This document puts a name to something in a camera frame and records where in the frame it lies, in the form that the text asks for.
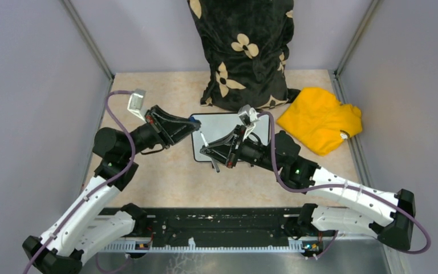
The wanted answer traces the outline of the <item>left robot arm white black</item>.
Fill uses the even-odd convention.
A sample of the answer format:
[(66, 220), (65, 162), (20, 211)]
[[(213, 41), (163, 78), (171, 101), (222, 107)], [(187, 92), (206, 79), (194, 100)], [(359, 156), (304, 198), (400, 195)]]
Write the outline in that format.
[(48, 230), (23, 242), (29, 258), (26, 270), (35, 267), (42, 273), (78, 273), (113, 241), (130, 234), (149, 236), (147, 213), (133, 203), (122, 206), (107, 220), (96, 218), (134, 177), (138, 168), (136, 154), (154, 154), (156, 146), (165, 150), (200, 126), (195, 118), (181, 118), (153, 106), (145, 113), (144, 124), (133, 131), (127, 131), (122, 124), (101, 128), (95, 134), (92, 149), (101, 158), (94, 176)]

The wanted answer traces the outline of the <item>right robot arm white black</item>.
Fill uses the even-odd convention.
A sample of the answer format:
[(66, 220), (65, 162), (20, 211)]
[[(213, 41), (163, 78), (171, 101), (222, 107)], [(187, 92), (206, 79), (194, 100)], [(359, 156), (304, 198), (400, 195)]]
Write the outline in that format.
[(267, 145), (247, 137), (245, 126), (236, 126), (225, 137), (204, 145), (200, 153), (227, 168), (243, 161), (274, 172), (277, 182), (293, 193), (334, 201), (340, 209), (310, 205), (298, 219), (305, 235), (342, 230), (372, 236), (391, 248), (411, 252), (415, 195), (404, 188), (379, 191), (352, 182), (300, 156), (300, 146), (285, 131)]

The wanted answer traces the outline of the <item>blue capped whiteboard marker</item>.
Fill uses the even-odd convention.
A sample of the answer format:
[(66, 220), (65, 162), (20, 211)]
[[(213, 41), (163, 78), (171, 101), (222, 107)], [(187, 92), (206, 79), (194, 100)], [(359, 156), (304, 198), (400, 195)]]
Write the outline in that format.
[[(199, 131), (199, 133), (200, 133), (201, 139), (202, 139), (202, 141), (203, 141), (203, 143), (204, 143), (204, 147), (205, 147), (206, 152), (207, 152), (207, 153), (210, 153), (209, 143), (207, 142), (204, 133), (203, 133), (201, 130)], [(211, 164), (212, 164), (212, 167), (214, 168), (215, 172), (216, 172), (216, 173), (220, 173), (220, 168), (219, 168), (219, 166), (218, 166), (218, 164), (217, 164), (215, 158), (212, 157), (212, 156), (210, 156), (210, 155), (209, 155), (209, 157), (210, 157), (210, 159), (211, 159)]]

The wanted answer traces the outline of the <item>small whiteboard black frame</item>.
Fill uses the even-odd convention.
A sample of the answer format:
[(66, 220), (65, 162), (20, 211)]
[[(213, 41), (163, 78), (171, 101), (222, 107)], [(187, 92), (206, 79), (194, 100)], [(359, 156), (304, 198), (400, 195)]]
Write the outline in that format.
[[(211, 143), (229, 134), (237, 125), (242, 125), (236, 113), (195, 113), (192, 118), (201, 122), (201, 127), (198, 131), (192, 134), (193, 143), (193, 158), (196, 162), (210, 162), (210, 157), (200, 153), (200, 149), (204, 145), (202, 135), (207, 143)], [(270, 125), (269, 117), (263, 116), (256, 124), (253, 130), (261, 140), (262, 144), (268, 144), (270, 140)]]

